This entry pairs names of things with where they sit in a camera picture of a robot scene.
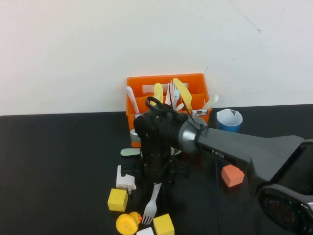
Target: paper cup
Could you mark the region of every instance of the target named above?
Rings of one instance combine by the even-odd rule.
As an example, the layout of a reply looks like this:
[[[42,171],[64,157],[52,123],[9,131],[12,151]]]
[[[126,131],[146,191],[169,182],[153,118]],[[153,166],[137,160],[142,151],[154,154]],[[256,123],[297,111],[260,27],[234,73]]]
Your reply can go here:
[[[223,131],[238,132],[243,116],[235,110],[224,109],[216,113],[219,129]]]

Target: yellow block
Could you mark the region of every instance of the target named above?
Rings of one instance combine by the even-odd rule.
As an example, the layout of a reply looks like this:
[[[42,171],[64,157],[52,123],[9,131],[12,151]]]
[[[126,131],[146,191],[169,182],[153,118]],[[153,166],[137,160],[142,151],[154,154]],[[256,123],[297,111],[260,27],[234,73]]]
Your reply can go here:
[[[111,189],[108,199],[108,206],[110,211],[124,212],[128,201],[128,194],[126,190]]]
[[[165,214],[153,219],[153,226],[156,235],[174,235],[175,230],[169,214]]]

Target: black cable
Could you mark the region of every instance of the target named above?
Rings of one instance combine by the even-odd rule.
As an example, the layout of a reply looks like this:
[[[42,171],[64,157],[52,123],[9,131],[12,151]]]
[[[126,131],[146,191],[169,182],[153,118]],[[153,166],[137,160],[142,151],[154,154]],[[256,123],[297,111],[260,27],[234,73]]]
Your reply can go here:
[[[168,160],[168,162],[164,165],[163,169],[161,170],[160,174],[158,175],[158,178],[161,177],[161,175],[163,174],[163,172],[165,171],[165,169],[168,167],[168,165],[170,164],[171,160],[175,157],[175,154],[178,152],[178,149],[176,148],[174,150],[174,154],[171,154],[170,159]]]
[[[170,84],[168,84],[168,92],[170,93],[170,101],[171,101],[171,106],[172,106],[172,109],[173,109],[173,103],[172,103],[172,96],[171,96],[171,87],[170,87]]]
[[[201,133],[203,130],[208,128],[208,126],[204,126],[203,124],[195,122],[195,120],[191,117],[190,113],[188,112],[188,115],[192,119],[192,121],[200,126],[200,129],[198,130],[194,125],[192,125],[189,121],[187,121],[190,125],[192,125],[196,130],[196,136],[195,136],[195,145],[199,148],[200,153],[202,153],[201,145],[199,145],[199,138],[201,136]],[[204,159],[210,164],[210,161],[206,158],[206,156],[202,153],[201,154]],[[215,181],[216,181],[216,197],[217,197],[217,232],[218,235],[221,235],[221,202],[220,202],[220,186],[219,186],[219,177],[218,177],[218,164],[217,164],[217,158],[215,158]]]
[[[150,104],[149,101],[153,101],[154,103],[156,103],[156,105]],[[158,99],[152,96],[146,98],[145,104],[150,110],[158,111],[160,114],[163,115],[172,111],[172,109],[166,109],[166,106],[164,104],[162,104]]]
[[[215,158],[215,180],[216,180],[216,197],[217,197],[217,232],[221,235],[221,203],[220,203],[220,186],[218,176],[217,158]]]

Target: white plug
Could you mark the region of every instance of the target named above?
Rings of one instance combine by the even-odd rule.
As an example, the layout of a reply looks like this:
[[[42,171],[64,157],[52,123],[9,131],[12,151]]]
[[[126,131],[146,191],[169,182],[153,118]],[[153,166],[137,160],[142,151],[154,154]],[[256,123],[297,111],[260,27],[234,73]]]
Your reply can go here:
[[[132,190],[135,190],[137,187],[135,185],[135,177],[131,175],[121,176],[121,165],[117,166],[117,175],[116,175],[116,188],[128,190],[128,193],[131,194]]]

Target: rubber duck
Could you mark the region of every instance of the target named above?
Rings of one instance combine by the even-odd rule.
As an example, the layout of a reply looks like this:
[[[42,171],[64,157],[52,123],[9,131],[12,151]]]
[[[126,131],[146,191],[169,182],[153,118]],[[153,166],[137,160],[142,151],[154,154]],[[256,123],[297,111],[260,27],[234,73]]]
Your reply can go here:
[[[138,212],[121,214],[116,220],[116,228],[122,235],[134,235],[138,230],[142,217]]]

